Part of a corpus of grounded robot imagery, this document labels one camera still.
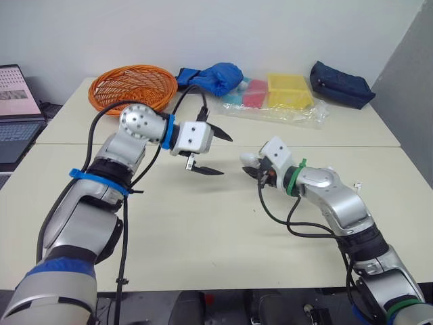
wire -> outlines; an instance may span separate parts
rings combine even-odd
[[[87,170],[87,167],[90,165],[90,160],[92,159],[92,146],[93,146],[93,134],[95,133],[96,124],[101,119],[101,117],[107,113],[109,110],[112,110],[113,108],[116,108],[121,105],[125,104],[143,104],[142,102],[138,102],[137,100],[121,100],[120,102],[113,103],[111,105],[108,105],[105,107],[102,111],[98,112],[95,116],[95,118],[92,121],[92,124],[90,125],[89,129],[89,136],[87,138],[87,153],[86,153],[86,159],[84,161],[83,167],[81,167],[81,171],[85,172]]]
[[[266,214],[275,222],[278,222],[282,225],[287,225],[286,221],[280,220],[276,217],[274,217],[274,215],[269,211],[269,209],[267,208],[265,201],[263,200],[263,193],[262,193],[262,186],[260,183],[261,180],[261,175],[262,175],[262,171],[259,169],[258,173],[257,173],[257,190],[258,190],[258,198],[260,199],[260,203],[262,204],[263,210],[265,210]],[[330,230],[328,227],[324,226],[324,225],[320,225],[318,223],[313,223],[313,222],[290,222],[290,225],[305,225],[305,226],[311,226],[311,227],[316,227],[316,228],[320,228],[325,230],[326,232],[329,232],[330,234],[333,234],[334,232],[332,230]]]
[[[42,251],[43,251],[43,237],[45,235],[45,230],[47,229],[48,223],[51,221],[51,218],[53,217],[53,214],[55,210],[59,207],[61,201],[63,201],[63,198],[65,195],[69,192],[71,187],[76,183],[76,179],[73,178],[69,181],[69,183],[65,186],[65,188],[62,190],[60,195],[57,197],[57,200],[55,200],[53,206],[49,210],[47,216],[45,217],[41,229],[39,230],[38,234],[38,241],[36,245],[36,263],[39,263],[39,261],[42,259]]]
[[[87,167],[89,167],[89,164],[90,164],[90,160],[92,157],[93,134],[95,133],[95,128],[96,128],[97,122],[109,110],[112,110],[113,108],[115,108],[117,106],[121,106],[121,105],[125,105],[125,104],[142,104],[142,103],[138,102],[136,100],[123,100],[121,102],[116,102],[116,103],[113,103],[113,104],[105,107],[102,111],[100,111],[96,114],[95,118],[93,119],[93,121],[91,123],[90,130],[89,130],[89,137],[87,139],[87,153],[86,153],[86,159],[85,159],[85,162],[83,164],[83,167],[81,167],[82,172],[85,172],[87,170]],[[76,182],[76,179],[72,179],[65,186],[65,188],[62,190],[60,195],[57,197],[57,200],[55,200],[53,206],[49,210],[47,216],[45,217],[45,219],[42,223],[41,229],[39,230],[38,240],[37,240],[37,245],[36,245],[36,263],[39,263],[39,261],[42,259],[43,237],[45,235],[45,230],[47,229],[48,223],[51,221],[55,211],[59,207],[60,203],[63,201],[65,195],[67,195],[67,193],[69,192],[71,187],[75,184],[75,182]]]
[[[358,307],[358,305],[355,303],[355,300],[353,299],[350,283],[353,282],[352,271],[353,271],[353,267],[354,266],[355,266],[355,262],[351,259],[350,263],[348,265],[348,268],[347,268],[347,273],[346,273],[346,293],[347,293],[347,299],[349,300],[350,304],[357,309],[357,311],[359,312],[359,315],[366,322],[369,322],[370,324],[374,324],[373,319],[371,319],[363,311],[361,311],[361,309]]]
[[[197,85],[191,85],[187,89],[185,89],[185,91],[182,93],[181,97],[177,101],[175,108],[173,109],[173,112],[171,114],[173,115],[176,114],[177,110],[179,109],[179,106],[181,105],[181,102],[183,101],[183,98],[187,95],[187,93],[189,93],[191,90],[194,89],[197,89],[200,92],[200,95],[202,96],[203,99],[203,106],[206,108],[208,107],[208,104],[206,102],[206,96],[204,95],[203,89]]]
[[[284,224],[286,225],[288,231],[298,237],[303,237],[303,238],[332,238],[335,239],[337,241],[337,243],[342,243],[345,242],[345,240],[337,235],[334,234],[334,232],[329,229],[328,227],[325,227],[324,225],[320,225],[318,223],[307,223],[307,222],[291,222],[291,218],[296,210],[296,208],[298,208],[298,205],[301,201],[301,197],[298,196],[296,199],[296,202],[293,204],[292,208],[290,209],[286,222],[274,217],[274,215],[269,211],[269,209],[266,207],[266,204],[263,200],[263,194],[262,194],[262,184],[261,184],[261,176],[262,176],[262,171],[259,168],[258,169],[258,173],[257,173],[257,188],[258,188],[258,197],[260,199],[260,203],[262,204],[263,209],[265,210],[266,214],[274,221],[280,223],[280,224]],[[323,230],[326,230],[327,232],[329,232],[329,234],[303,234],[300,232],[296,232],[294,231],[291,226],[293,225],[308,225],[308,226],[312,226],[312,227],[316,227],[316,228],[321,228]],[[355,303],[355,300],[353,299],[352,296],[352,291],[351,291],[351,287],[350,285],[352,285],[354,288],[356,288],[357,286],[355,285],[355,281],[353,280],[352,277],[352,271],[353,271],[353,267],[355,266],[355,262],[353,261],[353,259],[351,259],[350,257],[350,262],[348,262],[346,254],[344,252],[341,252],[341,256],[343,258],[343,262],[344,262],[344,266],[346,268],[346,292],[347,292],[347,297],[348,300],[350,302],[350,304],[356,308],[357,312],[359,313],[359,316],[361,316],[366,322],[369,322],[370,324],[373,324],[373,320],[372,318],[370,318],[369,316],[367,316],[364,312],[361,311],[361,309],[358,307],[358,305]]]
[[[149,165],[144,169],[144,171],[142,171],[140,173],[140,175],[137,176],[137,178],[135,178],[133,180],[133,182],[131,183],[131,188],[140,181],[140,179],[143,178],[143,176],[149,171],[149,169],[154,165],[154,163],[156,162],[156,159],[158,158],[158,156],[160,155],[160,151],[161,151],[161,146],[158,146],[158,149],[156,149],[155,155],[152,158],[152,160],[149,162]]]
[[[182,93],[181,97],[177,100],[177,103],[175,105],[175,108],[173,109],[172,113],[173,115],[176,115],[177,110],[179,109],[179,106],[181,105],[183,98],[185,98],[185,96],[194,89],[198,89],[200,94],[202,95],[202,100],[203,100],[203,107],[205,107],[206,109],[208,109],[208,104],[206,102],[206,96],[204,95],[204,92],[202,90],[202,88],[196,86],[196,85],[191,85],[189,86],[187,89],[185,89],[185,91]],[[142,178],[143,176],[149,171],[149,169],[154,165],[154,163],[156,162],[156,159],[158,158],[159,154],[161,151],[161,146],[158,146],[158,149],[156,149],[155,155],[152,158],[152,160],[149,162],[149,165],[144,169],[144,171],[142,171],[131,183],[131,188],[137,184]]]
[[[124,279],[124,265],[127,261],[128,251],[128,197],[123,197],[123,243],[122,243],[122,256],[120,258],[119,273],[117,277],[117,290],[116,290],[116,306],[114,308],[114,324],[118,325],[120,320],[120,304],[122,303],[122,288],[128,283]]]
[[[287,216],[286,227],[287,227],[289,233],[291,233],[292,235],[295,235],[297,237],[304,237],[304,238],[332,238],[332,239],[335,239],[337,241],[341,240],[341,237],[335,235],[334,232],[332,230],[330,230],[330,229],[329,229],[330,230],[329,234],[303,234],[302,232],[296,232],[296,231],[294,231],[291,228],[291,226],[293,224],[290,222],[290,219],[292,218],[292,216],[293,216],[296,208],[298,207],[300,201],[301,201],[301,197],[298,196],[298,198],[296,199],[295,204],[293,204],[293,206],[290,209],[290,212],[289,212],[289,214]],[[318,226],[325,227],[324,225],[319,225],[319,224],[315,223],[315,227],[318,227]]]
[[[109,324],[110,321],[110,310],[111,310],[111,305],[113,304],[113,300],[110,299],[110,305],[108,306],[108,310],[107,310],[107,322],[106,325]]]

gray wall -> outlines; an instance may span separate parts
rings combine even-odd
[[[433,0],[420,8],[373,91],[372,106],[433,188]]]

laptop screen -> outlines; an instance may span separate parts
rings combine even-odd
[[[0,66],[0,118],[40,113],[20,68]]]

orange wicker basket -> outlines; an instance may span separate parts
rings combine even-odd
[[[104,73],[92,82],[89,101],[96,110],[120,100],[137,100],[156,111],[164,110],[177,91],[176,78],[157,66],[124,66]],[[107,114],[119,116],[127,105]]]

navy blue pouch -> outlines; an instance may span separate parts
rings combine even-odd
[[[320,61],[311,69],[310,82],[315,92],[359,110],[375,96],[364,78],[343,73]]]

